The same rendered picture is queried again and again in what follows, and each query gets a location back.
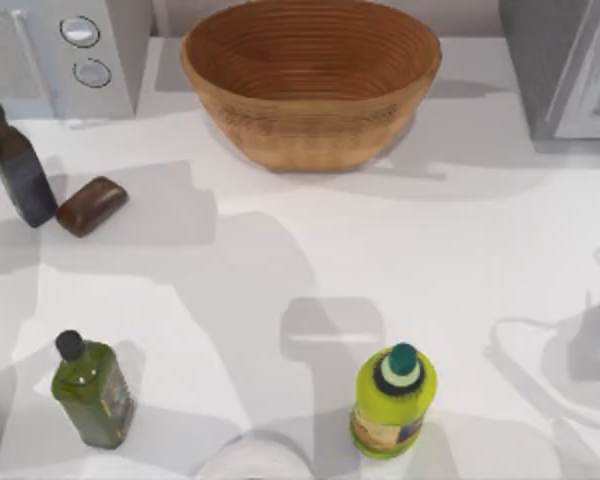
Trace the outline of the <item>brown woven basket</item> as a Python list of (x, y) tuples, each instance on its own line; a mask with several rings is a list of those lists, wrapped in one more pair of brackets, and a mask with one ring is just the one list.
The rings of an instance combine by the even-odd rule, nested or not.
[(369, 0), (253, 0), (195, 25), (183, 70), (215, 126), (275, 171), (357, 168), (413, 118), (442, 63), (421, 20)]

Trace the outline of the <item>lime green round bottle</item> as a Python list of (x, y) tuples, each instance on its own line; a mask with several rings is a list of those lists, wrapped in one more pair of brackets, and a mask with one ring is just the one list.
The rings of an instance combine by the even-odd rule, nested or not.
[(430, 359), (413, 345), (397, 343), (360, 368), (350, 432), (357, 449), (375, 459), (405, 453), (418, 439), (437, 391)]

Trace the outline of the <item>brown bread loaf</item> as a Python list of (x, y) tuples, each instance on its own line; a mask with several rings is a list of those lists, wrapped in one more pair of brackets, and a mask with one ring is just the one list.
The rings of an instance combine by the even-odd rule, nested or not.
[(93, 178), (56, 212), (59, 225), (77, 238), (91, 234), (129, 200), (127, 190), (106, 176)]

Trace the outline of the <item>green square bottle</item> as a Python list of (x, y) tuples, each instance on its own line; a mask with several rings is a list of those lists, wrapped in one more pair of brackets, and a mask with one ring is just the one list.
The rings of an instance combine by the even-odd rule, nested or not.
[(75, 330), (57, 335), (55, 347), (60, 363), (51, 382), (54, 399), (84, 444), (117, 449), (129, 431), (135, 402), (115, 351)]

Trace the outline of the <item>small round microwave knob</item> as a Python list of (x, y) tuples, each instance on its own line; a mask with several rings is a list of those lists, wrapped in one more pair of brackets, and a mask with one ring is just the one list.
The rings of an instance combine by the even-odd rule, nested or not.
[(92, 89), (104, 88), (112, 80), (112, 73), (109, 67), (102, 61), (94, 58), (76, 62), (73, 65), (72, 72), (77, 82)]

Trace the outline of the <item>dark square bottle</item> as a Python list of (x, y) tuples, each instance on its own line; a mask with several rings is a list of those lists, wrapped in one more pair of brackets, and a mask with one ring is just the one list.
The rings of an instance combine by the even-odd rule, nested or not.
[(29, 139), (12, 126), (0, 104), (0, 180), (21, 219), (31, 228), (51, 220), (58, 203)]

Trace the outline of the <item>large round microwave knob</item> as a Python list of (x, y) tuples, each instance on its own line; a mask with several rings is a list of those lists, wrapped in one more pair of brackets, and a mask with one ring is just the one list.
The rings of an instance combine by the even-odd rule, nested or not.
[(91, 48), (100, 39), (98, 25), (85, 16), (61, 20), (59, 31), (65, 41), (78, 48)]

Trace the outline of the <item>pale microwave oven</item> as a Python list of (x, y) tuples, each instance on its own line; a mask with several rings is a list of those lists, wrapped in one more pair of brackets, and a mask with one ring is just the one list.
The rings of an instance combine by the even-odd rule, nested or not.
[[(63, 39), (60, 21), (99, 27), (91, 48)], [(135, 115), (153, 25), (152, 0), (0, 0), (0, 104), (10, 118), (122, 119)], [(76, 62), (112, 73), (104, 88), (81, 85)]]

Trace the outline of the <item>grey cabinet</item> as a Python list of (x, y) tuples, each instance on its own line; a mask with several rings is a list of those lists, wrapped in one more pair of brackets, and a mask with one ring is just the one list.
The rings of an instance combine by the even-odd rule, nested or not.
[(535, 140), (600, 139), (600, 0), (499, 0)]

